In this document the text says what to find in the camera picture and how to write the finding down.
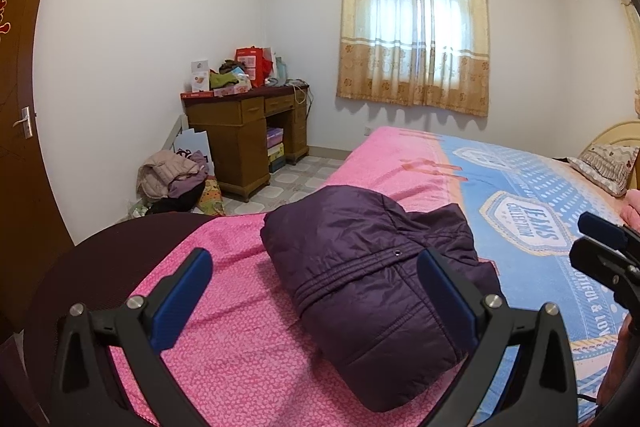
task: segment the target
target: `tiled floor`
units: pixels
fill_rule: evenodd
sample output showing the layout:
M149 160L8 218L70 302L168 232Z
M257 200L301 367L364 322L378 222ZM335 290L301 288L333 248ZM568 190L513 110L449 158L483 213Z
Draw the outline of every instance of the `tiled floor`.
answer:
M306 156L297 165L287 164L271 175L271 184L255 193L249 203L224 197L226 215L269 212L302 200L318 190L343 163L340 160Z

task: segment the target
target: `white shopping bag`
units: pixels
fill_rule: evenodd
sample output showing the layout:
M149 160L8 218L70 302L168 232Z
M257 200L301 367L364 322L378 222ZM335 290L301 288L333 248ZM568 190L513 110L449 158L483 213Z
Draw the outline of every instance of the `white shopping bag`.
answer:
M209 165L209 176L215 176L213 172L213 158L209 149L207 131L196 133L195 130L182 131L174 140L174 152L181 156L189 157L192 153L200 151Z

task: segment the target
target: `white wall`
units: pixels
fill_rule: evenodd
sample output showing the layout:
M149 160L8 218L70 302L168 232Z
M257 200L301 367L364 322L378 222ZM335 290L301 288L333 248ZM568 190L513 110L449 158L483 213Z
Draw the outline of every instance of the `white wall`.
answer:
M74 241L135 201L138 167L182 107L191 61L262 45L263 0L42 0L34 105L50 183Z
M557 147L575 156L609 126L637 118L634 59L620 0L562 3L567 58Z
M560 0L489 0L490 108L487 119L417 106L335 96L342 0L268 0L267 40L315 95L312 146L351 150L366 126L393 125L551 154L552 117L564 55Z

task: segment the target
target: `bed headboard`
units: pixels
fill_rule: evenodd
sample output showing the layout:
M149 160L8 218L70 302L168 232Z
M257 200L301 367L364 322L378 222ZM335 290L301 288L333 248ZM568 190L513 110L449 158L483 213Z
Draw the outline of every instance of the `bed headboard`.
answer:
M584 150L591 147L591 144L615 144L617 146L640 147L640 120L628 120L621 122L608 130L600 133ZM629 183L630 189L640 189L640 161L636 162L636 168Z

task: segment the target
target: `wooden door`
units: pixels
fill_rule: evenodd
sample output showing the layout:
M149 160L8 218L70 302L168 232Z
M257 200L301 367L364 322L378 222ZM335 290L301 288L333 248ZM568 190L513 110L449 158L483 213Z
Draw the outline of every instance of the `wooden door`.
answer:
M38 283L73 247L44 168L33 108L33 37L40 0L0 0L0 313L16 331ZM28 108L33 136L22 119Z

